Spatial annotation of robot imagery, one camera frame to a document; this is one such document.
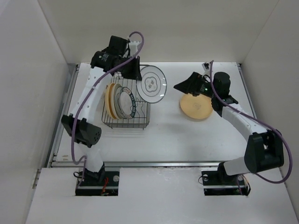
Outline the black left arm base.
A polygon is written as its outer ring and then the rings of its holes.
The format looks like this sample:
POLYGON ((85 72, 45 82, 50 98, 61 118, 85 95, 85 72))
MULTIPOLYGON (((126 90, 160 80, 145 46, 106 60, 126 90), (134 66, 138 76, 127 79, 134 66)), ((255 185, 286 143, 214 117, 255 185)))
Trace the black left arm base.
POLYGON ((106 171, 103 180, 100 182, 87 175, 81 181, 81 174, 82 171, 74 172, 78 185, 75 189, 76 196, 118 196, 119 171, 106 171))

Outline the white bowl green band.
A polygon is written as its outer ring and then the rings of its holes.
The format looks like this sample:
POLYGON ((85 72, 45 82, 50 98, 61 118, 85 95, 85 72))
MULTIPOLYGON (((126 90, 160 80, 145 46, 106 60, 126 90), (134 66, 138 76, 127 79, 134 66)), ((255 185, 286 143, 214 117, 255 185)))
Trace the white bowl green band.
POLYGON ((132 91, 128 87, 121 87, 117 99, 122 114, 127 119, 132 119, 136 113, 136 101, 132 91))

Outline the white plate green rim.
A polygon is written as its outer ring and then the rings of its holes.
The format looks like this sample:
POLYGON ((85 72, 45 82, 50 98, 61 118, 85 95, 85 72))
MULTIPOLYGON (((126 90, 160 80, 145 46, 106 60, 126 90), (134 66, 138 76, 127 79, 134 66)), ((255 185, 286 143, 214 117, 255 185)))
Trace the white plate green rim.
POLYGON ((139 96, 150 104, 160 102, 167 91, 165 74, 160 68, 153 65, 145 66, 140 73, 142 80, 136 82, 139 96))

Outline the tan plastic plate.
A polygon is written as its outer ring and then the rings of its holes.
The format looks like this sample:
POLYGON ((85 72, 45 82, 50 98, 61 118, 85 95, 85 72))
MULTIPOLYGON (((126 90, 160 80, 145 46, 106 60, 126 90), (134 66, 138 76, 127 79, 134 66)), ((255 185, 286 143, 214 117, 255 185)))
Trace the tan plastic plate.
POLYGON ((197 120, 207 119, 213 112, 211 99, 204 95, 183 95, 180 108, 187 117, 197 120))

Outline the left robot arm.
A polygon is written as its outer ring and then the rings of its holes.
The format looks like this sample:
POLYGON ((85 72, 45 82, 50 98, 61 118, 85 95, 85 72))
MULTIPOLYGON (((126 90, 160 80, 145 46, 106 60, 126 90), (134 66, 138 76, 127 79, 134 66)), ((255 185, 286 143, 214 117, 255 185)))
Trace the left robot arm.
POLYGON ((100 185, 105 178, 105 164, 97 143, 102 129, 94 124, 96 109, 108 81, 115 73, 140 78, 139 53, 144 45, 144 37, 138 32, 140 41, 111 36, 109 45, 96 51, 90 62, 88 80, 69 115, 63 115, 61 123, 71 137, 71 158, 75 165, 83 162, 81 181, 91 181, 100 185))

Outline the yellow plate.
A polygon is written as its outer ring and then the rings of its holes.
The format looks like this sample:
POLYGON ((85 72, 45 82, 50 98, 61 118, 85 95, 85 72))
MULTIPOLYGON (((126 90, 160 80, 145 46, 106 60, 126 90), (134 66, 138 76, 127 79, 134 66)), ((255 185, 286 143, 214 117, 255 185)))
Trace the yellow plate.
POLYGON ((115 85, 115 83, 111 83, 106 90, 105 93, 105 107, 106 107, 106 111, 108 113, 108 115, 112 118, 112 119, 116 119, 113 111, 112 111, 112 107, 111 107, 111 102, 110 102, 110 96, 111 96, 111 92, 112 92, 112 88, 115 85))

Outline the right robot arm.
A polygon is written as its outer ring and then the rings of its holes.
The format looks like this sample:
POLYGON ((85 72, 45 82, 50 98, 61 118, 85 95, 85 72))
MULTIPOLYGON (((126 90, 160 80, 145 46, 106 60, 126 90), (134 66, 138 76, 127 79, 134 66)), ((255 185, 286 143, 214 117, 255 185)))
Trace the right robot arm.
POLYGON ((174 85, 174 89, 193 97, 204 95, 220 117, 228 121, 246 140, 243 157, 219 164, 216 178, 226 184, 241 174, 266 171, 284 164, 283 142, 278 131, 259 124, 246 114, 237 100, 230 95, 230 76, 217 72, 212 80, 207 75, 193 72, 185 81, 174 85))

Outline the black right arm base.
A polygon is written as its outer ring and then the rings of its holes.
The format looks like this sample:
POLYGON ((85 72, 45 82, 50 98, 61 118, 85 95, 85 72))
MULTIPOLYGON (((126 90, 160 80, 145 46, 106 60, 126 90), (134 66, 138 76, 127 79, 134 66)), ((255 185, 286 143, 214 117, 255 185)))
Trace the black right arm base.
POLYGON ((248 196, 251 186, 243 175, 230 176, 228 180, 221 180, 215 170, 204 170, 202 179, 205 196, 248 196))

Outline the cream white plate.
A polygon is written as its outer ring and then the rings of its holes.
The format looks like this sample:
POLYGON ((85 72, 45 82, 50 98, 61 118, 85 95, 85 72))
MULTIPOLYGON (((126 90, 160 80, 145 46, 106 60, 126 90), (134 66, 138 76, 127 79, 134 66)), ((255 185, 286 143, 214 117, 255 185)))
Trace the cream white plate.
POLYGON ((119 87, 121 87, 120 84, 115 84, 112 88, 112 95, 111 95, 111 107, 112 107, 112 111, 117 119, 121 119, 121 116, 119 115, 117 107, 116 107, 116 103, 117 103, 116 102, 116 91, 119 87))

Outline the aluminium table rail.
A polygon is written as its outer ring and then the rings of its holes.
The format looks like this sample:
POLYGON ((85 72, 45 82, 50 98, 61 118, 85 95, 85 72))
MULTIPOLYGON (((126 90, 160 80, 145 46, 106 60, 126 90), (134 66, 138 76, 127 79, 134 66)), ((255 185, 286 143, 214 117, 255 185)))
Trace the aluminium table rail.
MULTIPOLYGON (((164 72, 166 96, 151 105, 149 124, 145 129, 106 126, 101 120, 103 105, 99 105, 95 121, 102 128, 99 145, 107 167, 216 166, 218 162, 244 155, 246 140, 228 121, 215 112, 205 120, 196 121, 185 116, 179 107, 182 93, 173 86, 193 71, 203 73, 201 62, 143 64, 152 64, 164 72)), ((65 97, 63 112, 73 109, 86 84, 89 69, 88 63, 78 66, 65 97)), ((216 62, 213 71, 230 75, 231 95, 247 113, 255 116, 240 64, 216 62)), ((55 137, 48 167, 74 167, 71 138, 62 126, 55 137)))

